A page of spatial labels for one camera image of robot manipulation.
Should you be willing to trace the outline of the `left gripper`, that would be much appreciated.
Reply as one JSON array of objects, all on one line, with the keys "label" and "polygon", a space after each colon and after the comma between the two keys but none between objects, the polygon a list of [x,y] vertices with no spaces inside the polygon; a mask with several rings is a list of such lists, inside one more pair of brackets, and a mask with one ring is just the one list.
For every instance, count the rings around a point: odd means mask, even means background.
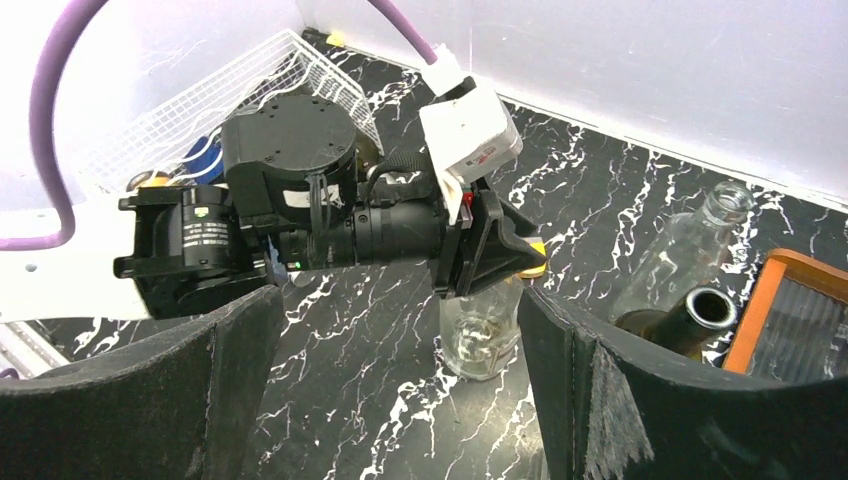
[{"label": "left gripper", "polygon": [[536,225],[492,190],[470,188],[463,195],[459,218],[446,227],[430,265],[438,297],[476,294],[533,266],[527,239]]}]

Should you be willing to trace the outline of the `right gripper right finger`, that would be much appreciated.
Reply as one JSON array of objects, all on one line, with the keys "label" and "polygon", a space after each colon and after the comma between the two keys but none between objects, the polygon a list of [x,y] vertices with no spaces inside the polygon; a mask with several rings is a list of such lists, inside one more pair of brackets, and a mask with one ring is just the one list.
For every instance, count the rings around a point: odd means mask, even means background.
[{"label": "right gripper right finger", "polygon": [[843,479],[847,381],[698,363],[528,288],[518,321],[554,479]]}]

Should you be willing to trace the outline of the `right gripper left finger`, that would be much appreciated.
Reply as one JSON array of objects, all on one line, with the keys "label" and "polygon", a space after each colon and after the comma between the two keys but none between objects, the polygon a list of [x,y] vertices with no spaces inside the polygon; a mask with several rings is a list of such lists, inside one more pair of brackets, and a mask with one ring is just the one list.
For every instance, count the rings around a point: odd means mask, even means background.
[{"label": "right gripper left finger", "polygon": [[5,479],[236,479],[285,323],[266,286],[211,313],[1,384]]}]

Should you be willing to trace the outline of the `clear round glass bottle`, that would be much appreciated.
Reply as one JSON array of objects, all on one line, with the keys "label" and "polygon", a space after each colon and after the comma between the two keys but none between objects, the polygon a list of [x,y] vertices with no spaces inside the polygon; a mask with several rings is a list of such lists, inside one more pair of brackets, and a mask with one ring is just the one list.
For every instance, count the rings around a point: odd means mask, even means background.
[{"label": "clear round glass bottle", "polygon": [[453,373],[486,381],[506,367],[520,337],[517,309],[523,290],[523,280],[514,275],[476,295],[439,303],[442,354]]}]

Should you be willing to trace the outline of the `dark green wine bottle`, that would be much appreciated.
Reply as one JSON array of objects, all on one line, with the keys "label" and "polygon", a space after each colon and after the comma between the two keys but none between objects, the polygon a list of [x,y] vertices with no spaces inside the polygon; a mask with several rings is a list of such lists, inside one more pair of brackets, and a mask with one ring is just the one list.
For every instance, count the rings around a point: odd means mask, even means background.
[{"label": "dark green wine bottle", "polygon": [[699,286],[689,290],[668,311],[634,310],[619,317],[614,325],[701,362],[703,345],[728,331],[737,317],[738,308],[727,294]]}]

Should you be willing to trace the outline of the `clear tall glass bottle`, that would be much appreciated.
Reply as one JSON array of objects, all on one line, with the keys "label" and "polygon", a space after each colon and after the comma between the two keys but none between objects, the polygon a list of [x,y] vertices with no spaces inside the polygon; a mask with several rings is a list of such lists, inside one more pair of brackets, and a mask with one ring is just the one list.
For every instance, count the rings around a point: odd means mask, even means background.
[{"label": "clear tall glass bottle", "polygon": [[733,230],[754,206],[747,187],[724,181],[707,192],[696,210],[673,215],[625,281],[609,321],[637,310],[667,311],[692,288],[711,282],[725,261]]}]

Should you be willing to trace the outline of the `blue liquor bottle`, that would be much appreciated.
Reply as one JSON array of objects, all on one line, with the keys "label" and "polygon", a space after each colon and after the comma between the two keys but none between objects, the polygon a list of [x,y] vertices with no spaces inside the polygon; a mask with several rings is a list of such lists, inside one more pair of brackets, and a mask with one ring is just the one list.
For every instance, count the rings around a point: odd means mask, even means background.
[{"label": "blue liquor bottle", "polygon": [[[218,157],[221,152],[221,144],[218,138],[210,140],[208,136],[201,136],[188,150],[184,159],[184,169],[189,175],[205,171]],[[223,162],[219,161],[216,166],[203,175],[192,178],[197,184],[209,184],[220,182],[223,175]]]}]

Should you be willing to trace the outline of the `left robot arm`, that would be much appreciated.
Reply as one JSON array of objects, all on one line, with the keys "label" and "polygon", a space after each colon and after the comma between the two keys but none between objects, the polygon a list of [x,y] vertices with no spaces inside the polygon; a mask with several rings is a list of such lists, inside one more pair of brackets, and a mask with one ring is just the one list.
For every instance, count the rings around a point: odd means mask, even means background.
[{"label": "left robot arm", "polygon": [[67,244],[3,253],[1,319],[169,319],[215,310],[279,268],[421,261],[449,298],[542,265],[534,223],[485,181],[522,147],[498,97],[476,88],[420,120],[423,152],[361,170],[338,104],[283,96],[235,115],[223,184],[93,198],[75,207]]}]

